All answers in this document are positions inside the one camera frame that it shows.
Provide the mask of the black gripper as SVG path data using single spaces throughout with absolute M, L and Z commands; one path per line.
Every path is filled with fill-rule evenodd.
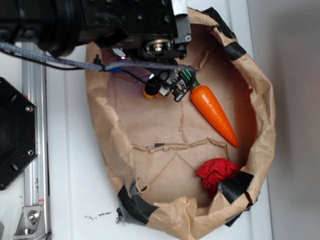
M 185 0 L 84 0 L 82 41 L 95 42 L 102 49 L 122 49 L 132 59 L 170 63 L 187 56 L 191 42 L 189 9 Z M 180 102 L 196 83 L 196 74 L 180 70 L 152 74 L 147 93 L 171 92 Z

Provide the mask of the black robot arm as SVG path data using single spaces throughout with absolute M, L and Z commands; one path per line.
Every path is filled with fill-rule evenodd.
M 176 59 L 187 55 L 191 41 L 184 0 L 3 0 L 0 3 L 0 50 L 24 60 L 63 70 L 128 72 L 142 67 L 149 95 L 174 95 L 179 102 L 191 89 L 179 71 L 194 74 Z M 103 64 L 66 60 L 77 46 L 90 42 L 123 50 L 129 60 Z

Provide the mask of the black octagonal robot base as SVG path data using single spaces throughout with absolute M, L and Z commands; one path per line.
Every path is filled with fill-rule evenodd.
M 0 189 L 6 190 L 37 156 L 36 110 L 0 78 Z

